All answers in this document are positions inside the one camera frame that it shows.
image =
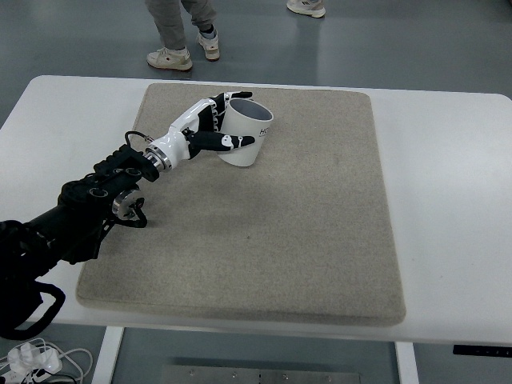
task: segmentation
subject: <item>gray pants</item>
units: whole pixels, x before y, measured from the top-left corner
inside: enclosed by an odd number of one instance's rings
[[[185,48],[185,30],[180,10],[180,0],[145,0],[146,7],[154,19],[165,48]],[[185,10],[192,16],[192,24],[200,30],[208,30],[214,24],[217,13],[210,0],[181,0]]]

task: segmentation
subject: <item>black cable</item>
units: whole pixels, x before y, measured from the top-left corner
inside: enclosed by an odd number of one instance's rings
[[[45,374],[49,374],[50,376],[61,377],[61,378],[70,378],[71,380],[73,380],[73,383],[74,383],[74,384],[77,384],[76,379],[75,379],[73,376],[69,376],[68,374],[51,374],[51,373],[50,373],[50,372],[48,372],[47,370],[43,370],[43,372],[44,372]]]
[[[128,146],[131,146],[131,144],[130,144],[130,135],[131,134],[136,134],[137,136],[144,138],[144,140],[147,140],[148,138],[150,138],[146,134],[141,134],[140,132],[137,132],[136,130],[129,130],[128,132],[125,133],[125,140],[126,140],[126,144]]]

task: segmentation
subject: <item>person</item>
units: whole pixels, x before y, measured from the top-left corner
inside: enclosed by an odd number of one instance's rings
[[[147,55],[147,63],[161,70],[190,70],[192,59],[186,48],[180,0],[145,0],[145,3],[163,44],[163,48]],[[196,42],[204,49],[206,59],[219,60],[218,33],[214,28],[217,12],[211,0],[181,0],[181,4],[192,16],[192,24],[199,29]]]
[[[326,14],[323,0],[288,0],[286,7],[296,14],[322,18]]]

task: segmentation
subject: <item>white robotic hand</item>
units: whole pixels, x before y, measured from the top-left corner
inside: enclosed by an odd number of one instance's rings
[[[150,142],[145,157],[162,172],[176,168],[181,160],[191,159],[201,150],[229,151],[254,143],[252,136],[220,133],[229,100],[251,96],[251,92],[225,92],[199,100],[170,125],[165,136]]]

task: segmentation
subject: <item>metal plate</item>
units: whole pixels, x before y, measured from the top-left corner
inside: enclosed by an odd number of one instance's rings
[[[164,366],[161,384],[359,384],[358,373]]]

